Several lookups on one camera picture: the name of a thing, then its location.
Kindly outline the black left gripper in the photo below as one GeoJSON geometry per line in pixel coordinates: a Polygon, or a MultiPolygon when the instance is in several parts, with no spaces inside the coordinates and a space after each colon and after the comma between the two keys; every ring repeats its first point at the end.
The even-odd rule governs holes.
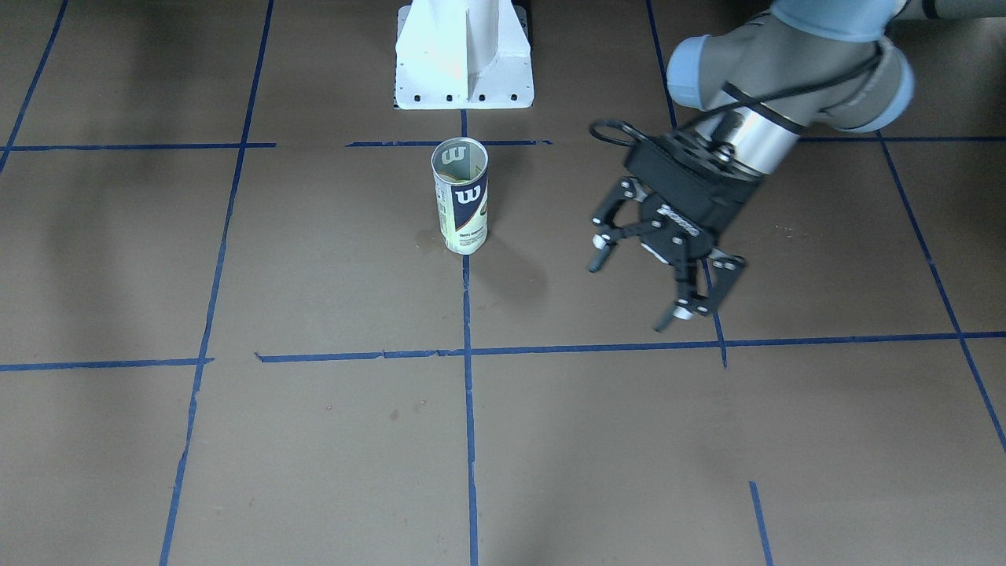
{"type": "Polygon", "coordinates": [[[630,237],[639,237],[644,248],[674,270],[676,296],[654,323],[655,331],[664,331],[676,319],[689,320],[694,315],[708,318],[718,312],[745,269],[745,258],[719,250],[707,230],[690,222],[662,197],[647,193],[636,177],[619,179],[590,222],[597,230],[592,239],[597,251],[588,265],[590,273],[603,269],[618,243],[630,237]],[[626,203],[639,204],[639,222],[619,226],[617,215],[626,203]],[[699,276],[704,267],[711,268],[712,274],[701,291],[699,276]]]}

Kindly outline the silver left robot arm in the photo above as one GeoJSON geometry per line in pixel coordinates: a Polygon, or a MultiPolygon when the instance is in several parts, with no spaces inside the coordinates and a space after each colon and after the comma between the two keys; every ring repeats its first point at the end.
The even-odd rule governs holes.
{"type": "Polygon", "coordinates": [[[915,72],[888,25],[1003,15],[1002,1],[773,1],[727,35],[683,40],[666,89],[695,117],[659,136],[621,119],[589,126],[628,150],[626,176],[593,213],[589,271],[637,239],[674,270],[676,295],[654,329],[714,314],[745,269],[719,239],[805,129],[870,133],[908,108],[915,72]]]}

